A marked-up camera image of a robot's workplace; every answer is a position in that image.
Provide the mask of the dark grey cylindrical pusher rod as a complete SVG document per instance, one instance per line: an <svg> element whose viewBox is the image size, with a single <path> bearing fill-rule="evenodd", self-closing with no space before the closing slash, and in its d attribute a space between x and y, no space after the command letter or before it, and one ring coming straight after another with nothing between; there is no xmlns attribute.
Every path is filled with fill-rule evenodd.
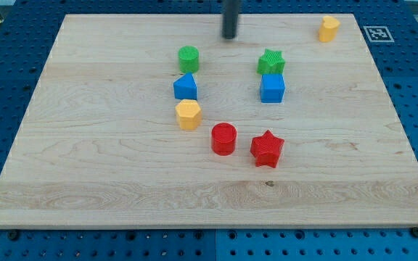
<svg viewBox="0 0 418 261"><path fill-rule="evenodd" d="M237 36L238 17L241 9L240 0L222 1L221 36L224 39L233 39Z"/></svg>

